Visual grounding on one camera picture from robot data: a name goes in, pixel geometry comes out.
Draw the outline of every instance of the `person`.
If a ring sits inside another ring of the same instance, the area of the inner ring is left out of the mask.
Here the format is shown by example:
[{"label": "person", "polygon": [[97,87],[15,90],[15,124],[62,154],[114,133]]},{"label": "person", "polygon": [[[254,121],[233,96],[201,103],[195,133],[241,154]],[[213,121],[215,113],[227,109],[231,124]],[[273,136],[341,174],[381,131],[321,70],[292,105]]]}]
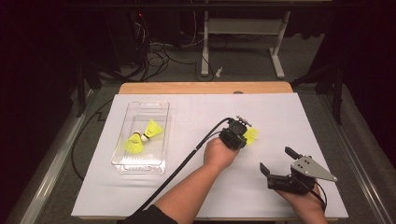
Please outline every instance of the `person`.
[{"label": "person", "polygon": [[[219,138],[208,141],[202,166],[172,187],[147,210],[132,214],[122,223],[191,224],[217,177],[233,163],[238,153],[239,150],[228,149]],[[276,192],[291,204],[302,222],[327,223],[320,201],[312,194]]]}]

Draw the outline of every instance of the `white table surface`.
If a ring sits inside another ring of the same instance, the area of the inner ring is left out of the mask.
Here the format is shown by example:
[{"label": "white table surface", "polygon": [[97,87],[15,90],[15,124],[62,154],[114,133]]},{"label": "white table surface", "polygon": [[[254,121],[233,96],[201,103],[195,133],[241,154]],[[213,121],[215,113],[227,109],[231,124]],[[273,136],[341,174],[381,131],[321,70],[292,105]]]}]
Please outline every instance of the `white table surface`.
[{"label": "white table surface", "polygon": [[[127,105],[132,102],[170,103],[170,130],[164,175],[121,175],[111,164]],[[273,175],[290,174],[294,162],[284,150],[310,155],[328,169],[297,93],[263,94],[118,94],[114,98],[72,216],[119,218],[131,215],[172,174],[204,136],[222,119],[241,116],[259,130],[256,141],[217,179],[197,218],[290,219],[289,204],[267,188],[260,162]],[[205,145],[163,193],[203,162]],[[345,218],[347,210],[333,182],[325,189],[327,218]]]}]

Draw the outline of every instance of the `shuttlecock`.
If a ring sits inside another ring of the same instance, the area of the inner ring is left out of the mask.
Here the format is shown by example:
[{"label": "shuttlecock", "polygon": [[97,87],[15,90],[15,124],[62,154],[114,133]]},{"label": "shuttlecock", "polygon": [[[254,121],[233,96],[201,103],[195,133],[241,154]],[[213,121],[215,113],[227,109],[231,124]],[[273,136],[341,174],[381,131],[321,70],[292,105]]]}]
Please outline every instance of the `shuttlecock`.
[{"label": "shuttlecock", "polygon": [[157,135],[161,132],[163,132],[163,128],[153,119],[150,119],[148,121],[148,127],[146,128],[146,131],[141,135],[142,141],[147,142],[150,137]]},{"label": "shuttlecock", "polygon": [[244,133],[244,137],[247,139],[247,145],[252,144],[257,137],[257,129],[247,128],[247,131]]},{"label": "shuttlecock", "polygon": [[132,134],[132,136],[126,140],[124,147],[127,152],[132,154],[143,151],[143,143],[142,139],[140,138],[140,133],[136,132]]}]

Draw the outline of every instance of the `person's right hand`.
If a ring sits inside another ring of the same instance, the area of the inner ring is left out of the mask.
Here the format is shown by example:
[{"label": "person's right hand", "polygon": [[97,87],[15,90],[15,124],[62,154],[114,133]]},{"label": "person's right hand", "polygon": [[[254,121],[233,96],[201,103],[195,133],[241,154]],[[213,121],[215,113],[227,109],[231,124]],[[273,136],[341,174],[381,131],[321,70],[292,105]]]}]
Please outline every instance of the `person's right hand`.
[{"label": "person's right hand", "polygon": [[[308,192],[304,195],[300,195],[282,190],[276,190],[276,192],[291,204],[295,214],[303,223],[327,223],[322,210],[321,201],[312,193]],[[314,192],[320,195],[318,185],[315,185]]]},{"label": "person's right hand", "polygon": [[238,153],[239,150],[227,148],[218,137],[213,138],[206,144],[204,165],[209,165],[221,172],[233,163]]}]

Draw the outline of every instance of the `plastic box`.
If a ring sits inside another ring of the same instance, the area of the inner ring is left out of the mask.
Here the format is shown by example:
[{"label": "plastic box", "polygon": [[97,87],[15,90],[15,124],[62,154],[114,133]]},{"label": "plastic box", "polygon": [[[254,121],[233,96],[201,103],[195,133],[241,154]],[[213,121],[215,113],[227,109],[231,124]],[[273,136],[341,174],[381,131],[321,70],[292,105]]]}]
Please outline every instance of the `plastic box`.
[{"label": "plastic box", "polygon": [[[161,175],[165,172],[166,137],[169,132],[168,112],[168,102],[128,104],[120,138],[111,160],[121,174]],[[156,121],[163,128],[163,132],[143,142],[143,150],[140,153],[128,152],[124,143],[135,132],[144,133],[150,119]]]}]

